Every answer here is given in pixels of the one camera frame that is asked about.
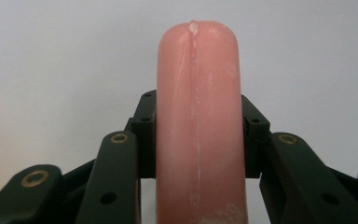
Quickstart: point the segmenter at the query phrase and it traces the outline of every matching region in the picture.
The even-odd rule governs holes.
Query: circular hole
[[[339,204],[339,200],[336,196],[329,194],[329,193],[324,193],[322,194],[322,199],[326,202],[326,203],[330,203],[332,205],[337,205]]]
[[[118,135],[118,136],[115,137],[115,140],[116,141],[122,141],[122,140],[124,140],[124,138],[126,138],[124,135]]]
[[[40,181],[43,178],[42,174],[35,174],[35,175],[30,175],[27,178],[27,181],[29,182],[35,182],[35,181]]]
[[[112,193],[112,192],[108,192],[108,193],[105,193],[102,197],[101,197],[101,200],[100,202],[102,204],[110,204],[110,203],[113,203],[115,200],[116,200],[117,196],[115,193]]]
[[[295,144],[297,142],[297,139],[294,138],[292,135],[289,134],[281,134],[279,135],[279,140],[281,140],[281,142],[284,142],[286,144]]]
[[[129,137],[124,133],[118,133],[113,135],[113,137],[110,139],[113,143],[123,143],[127,142]]]
[[[21,185],[25,188],[31,188],[41,183],[45,182],[48,179],[48,172],[45,170],[36,170],[28,175],[26,175],[21,180]]]

